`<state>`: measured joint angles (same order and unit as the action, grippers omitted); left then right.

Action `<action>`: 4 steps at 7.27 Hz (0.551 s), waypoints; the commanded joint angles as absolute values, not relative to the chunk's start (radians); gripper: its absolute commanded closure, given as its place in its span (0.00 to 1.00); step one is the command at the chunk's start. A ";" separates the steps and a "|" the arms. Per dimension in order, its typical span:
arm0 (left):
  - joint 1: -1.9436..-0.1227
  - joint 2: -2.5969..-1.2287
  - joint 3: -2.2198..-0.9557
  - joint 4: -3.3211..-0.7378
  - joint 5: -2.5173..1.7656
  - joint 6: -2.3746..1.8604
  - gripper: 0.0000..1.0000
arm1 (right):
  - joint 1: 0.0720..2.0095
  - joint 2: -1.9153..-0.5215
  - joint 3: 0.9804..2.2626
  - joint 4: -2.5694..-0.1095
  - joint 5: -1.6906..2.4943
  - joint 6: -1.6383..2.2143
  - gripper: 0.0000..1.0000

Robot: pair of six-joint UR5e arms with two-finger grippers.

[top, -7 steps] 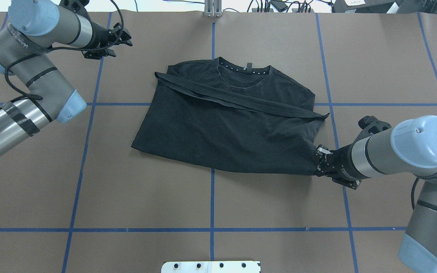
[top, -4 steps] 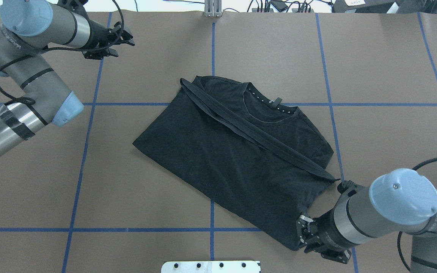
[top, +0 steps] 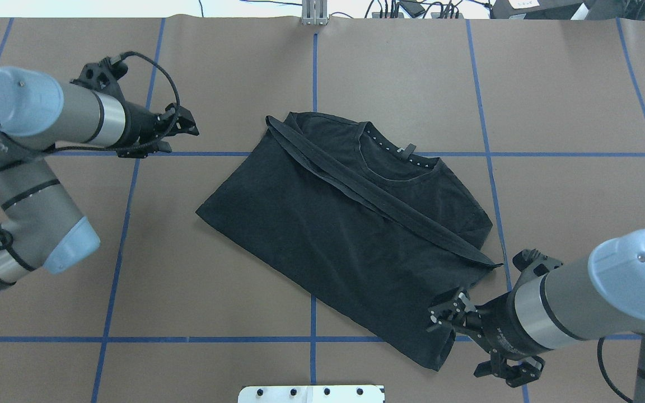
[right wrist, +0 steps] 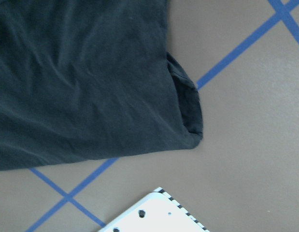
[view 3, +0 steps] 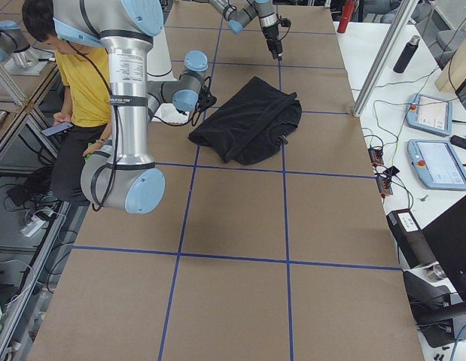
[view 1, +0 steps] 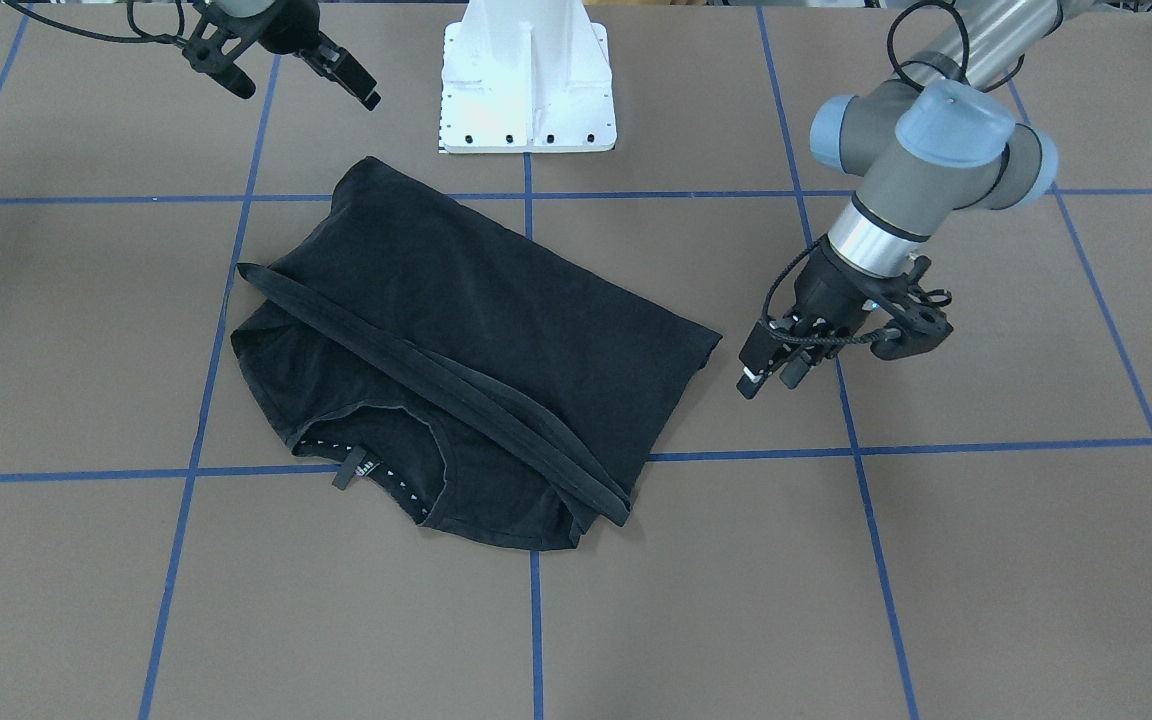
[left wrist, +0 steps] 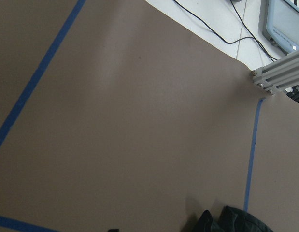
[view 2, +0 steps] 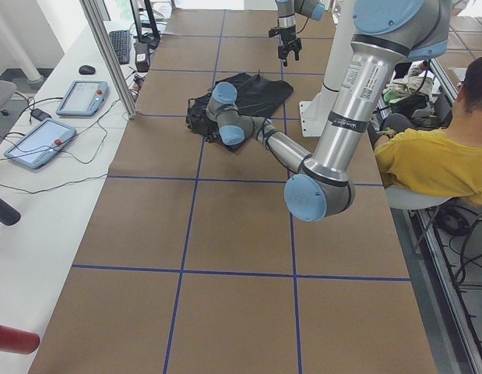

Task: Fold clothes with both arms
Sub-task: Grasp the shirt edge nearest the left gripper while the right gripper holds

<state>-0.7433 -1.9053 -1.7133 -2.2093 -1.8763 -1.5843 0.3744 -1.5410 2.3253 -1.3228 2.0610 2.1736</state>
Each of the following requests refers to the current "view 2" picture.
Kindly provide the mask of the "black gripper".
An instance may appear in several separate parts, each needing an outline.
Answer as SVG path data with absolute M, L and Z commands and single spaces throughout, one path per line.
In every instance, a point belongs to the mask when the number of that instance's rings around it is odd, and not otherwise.
M 208 125 L 204 137 L 207 143 L 220 143 L 221 137 L 217 124 Z
M 300 60 L 300 53 L 302 50 L 301 39 L 297 36 L 297 29 L 295 26 L 280 27 L 280 43 L 278 45 L 278 58 L 283 63 L 284 67 L 288 66 L 287 56 L 293 52 L 294 60 Z

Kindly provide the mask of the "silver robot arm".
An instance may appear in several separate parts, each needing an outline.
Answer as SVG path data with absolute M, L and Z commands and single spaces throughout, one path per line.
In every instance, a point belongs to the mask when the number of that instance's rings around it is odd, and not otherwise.
M 307 19 L 320 20 L 325 12 L 325 5 L 316 0 L 283 0 L 276 1 L 277 24 L 268 31 L 269 37 L 278 37 L 278 59 L 287 67 L 287 58 L 291 52 L 294 59 L 299 60 L 302 50 L 301 39 L 297 36 L 296 15 Z
M 288 210 L 301 221 L 320 221 L 354 201 L 347 169 L 396 65 L 436 58 L 448 44 L 449 1 L 345 1 L 321 91 L 299 104 L 301 132 L 317 137 L 308 151 L 267 118 L 241 115 L 230 83 L 215 85 L 207 117 L 220 140 L 260 142 L 292 172 L 284 188 Z

